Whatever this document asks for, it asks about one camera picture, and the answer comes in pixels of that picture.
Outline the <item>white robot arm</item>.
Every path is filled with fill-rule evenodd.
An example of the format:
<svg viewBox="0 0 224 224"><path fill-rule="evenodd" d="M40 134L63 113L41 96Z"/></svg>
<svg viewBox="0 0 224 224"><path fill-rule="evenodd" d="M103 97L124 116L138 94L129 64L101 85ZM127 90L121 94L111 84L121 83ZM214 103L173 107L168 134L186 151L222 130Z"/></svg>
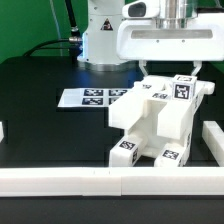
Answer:
<svg viewBox="0 0 224 224"><path fill-rule="evenodd" d="M197 0L88 0L88 28L78 61L111 71L131 61L224 60L224 7L200 8Z"/></svg>

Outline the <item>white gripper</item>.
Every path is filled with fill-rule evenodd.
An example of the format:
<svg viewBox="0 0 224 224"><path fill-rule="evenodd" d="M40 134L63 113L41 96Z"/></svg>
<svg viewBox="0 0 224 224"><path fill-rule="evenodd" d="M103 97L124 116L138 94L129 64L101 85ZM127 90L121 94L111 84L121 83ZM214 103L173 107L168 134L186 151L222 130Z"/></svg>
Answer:
<svg viewBox="0 0 224 224"><path fill-rule="evenodd" d="M201 61L224 59L224 14L199 14L181 29L157 28L154 19L126 20L116 50L121 59L138 60L144 77L147 61L194 61L191 75L196 76Z"/></svg>

